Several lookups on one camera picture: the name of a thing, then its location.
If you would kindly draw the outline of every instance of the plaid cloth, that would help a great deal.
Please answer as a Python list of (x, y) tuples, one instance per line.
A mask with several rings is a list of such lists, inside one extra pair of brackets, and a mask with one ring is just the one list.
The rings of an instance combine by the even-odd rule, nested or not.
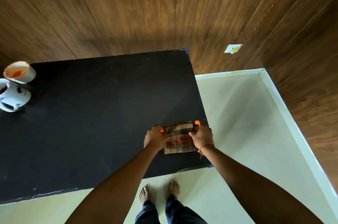
[(180, 122), (165, 127), (168, 141), (164, 148), (165, 154), (197, 151), (189, 132), (194, 131), (193, 122)]

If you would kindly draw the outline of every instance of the forearm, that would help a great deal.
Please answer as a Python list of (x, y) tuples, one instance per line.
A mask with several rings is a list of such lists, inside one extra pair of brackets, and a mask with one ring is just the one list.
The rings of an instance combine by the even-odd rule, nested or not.
[(70, 223), (123, 223), (137, 189), (158, 149), (146, 146), (137, 156), (105, 179), (69, 217)]
[(322, 223), (283, 188), (207, 144), (203, 154), (255, 223)]

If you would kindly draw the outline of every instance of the wire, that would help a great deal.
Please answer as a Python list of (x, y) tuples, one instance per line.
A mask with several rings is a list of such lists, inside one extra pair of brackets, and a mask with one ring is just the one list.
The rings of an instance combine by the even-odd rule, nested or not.
[(274, 5), (278, 2), (279, 0), (276, 0), (274, 4), (272, 4), (272, 6), (270, 7), (270, 9), (267, 11), (267, 13), (265, 13), (264, 17), (261, 19), (261, 21), (258, 22), (258, 24), (256, 25), (256, 27), (252, 30), (252, 32), (244, 39), (244, 41), (242, 42), (242, 45), (239, 47), (239, 49), (236, 51), (239, 52), (239, 50), (241, 49), (241, 47), (243, 46), (243, 44), (245, 43), (245, 41), (249, 38), (249, 36), (256, 30), (256, 28), (260, 25), (260, 23), (263, 21), (263, 19), (266, 17), (266, 15), (269, 13), (269, 11), (274, 7)]

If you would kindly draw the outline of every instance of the cup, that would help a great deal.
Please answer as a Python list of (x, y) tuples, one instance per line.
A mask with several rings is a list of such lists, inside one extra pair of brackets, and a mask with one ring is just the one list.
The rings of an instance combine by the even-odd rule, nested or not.
[(17, 83), (28, 83), (36, 77), (36, 71), (26, 61), (17, 61), (5, 68), (3, 76)]
[(30, 91), (7, 79), (0, 79), (0, 108), (15, 112), (26, 104), (31, 97)]

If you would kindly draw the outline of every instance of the electrical outlet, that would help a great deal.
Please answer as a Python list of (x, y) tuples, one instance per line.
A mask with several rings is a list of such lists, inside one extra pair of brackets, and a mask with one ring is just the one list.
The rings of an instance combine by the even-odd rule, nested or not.
[(241, 44), (229, 44), (224, 53), (234, 54), (239, 50), (241, 46), (242, 46)]

